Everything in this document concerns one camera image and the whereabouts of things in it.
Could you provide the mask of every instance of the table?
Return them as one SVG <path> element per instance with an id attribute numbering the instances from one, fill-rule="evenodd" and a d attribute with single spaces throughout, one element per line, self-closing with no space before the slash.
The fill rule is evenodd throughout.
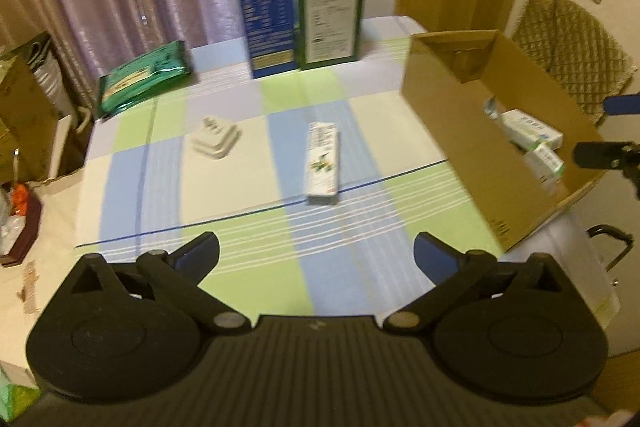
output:
<path id="1" fill-rule="evenodd" d="M 258 314 L 385 315 L 431 288 L 412 243 L 500 248 L 442 151 L 402 99 L 409 18 L 363 21 L 358 62 L 250 76 L 241 39 L 193 50 L 186 86 L 99 122 L 84 169 L 78 255 L 131 261 L 205 230 L 218 267 L 201 283 Z M 204 116 L 238 122 L 230 154 L 195 152 Z M 340 132 L 340 203 L 303 196 L 311 121 Z"/>

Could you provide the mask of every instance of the box label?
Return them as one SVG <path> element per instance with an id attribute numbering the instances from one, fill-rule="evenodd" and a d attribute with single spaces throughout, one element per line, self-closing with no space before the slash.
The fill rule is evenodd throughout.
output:
<path id="1" fill-rule="evenodd" d="M 146 78 L 151 76 L 151 67 L 147 66 L 146 68 L 142 68 L 141 70 L 135 71 L 134 73 L 128 74 L 122 80 L 116 82 L 104 92 L 102 96 L 102 101 L 109 100 L 114 94 L 117 92 L 126 89 L 126 87 L 133 86 L 133 84 L 137 82 L 141 82 Z"/>
<path id="2" fill-rule="evenodd" d="M 308 63 L 353 55 L 358 0 L 305 0 Z"/>
<path id="3" fill-rule="evenodd" d="M 293 51 L 285 50 L 283 52 L 252 58 L 251 62 L 254 66 L 254 70 L 261 70 L 262 68 L 271 68 L 272 66 L 287 64 L 287 62 L 291 62 L 292 60 Z"/>

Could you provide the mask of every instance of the white and green box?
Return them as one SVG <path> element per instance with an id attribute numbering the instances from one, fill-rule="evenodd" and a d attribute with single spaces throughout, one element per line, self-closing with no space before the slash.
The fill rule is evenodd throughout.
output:
<path id="1" fill-rule="evenodd" d="M 294 0 L 301 70 L 358 60 L 363 0 Z"/>

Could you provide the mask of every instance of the metal pivot screw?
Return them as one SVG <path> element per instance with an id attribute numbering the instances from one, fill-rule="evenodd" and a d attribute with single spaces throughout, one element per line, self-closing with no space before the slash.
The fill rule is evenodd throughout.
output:
<path id="1" fill-rule="evenodd" d="M 213 323 L 225 330 L 235 330 L 244 325 L 245 318 L 237 312 L 222 312 L 213 317 Z"/>
<path id="2" fill-rule="evenodd" d="M 420 324 L 420 317 L 414 312 L 396 312 L 388 318 L 388 321 L 393 327 L 406 330 Z"/>
<path id="3" fill-rule="evenodd" d="M 150 253 L 151 255 L 155 255 L 157 257 L 160 257 L 161 259 L 164 259 L 168 254 L 168 252 L 166 250 L 149 250 L 147 253 Z"/>

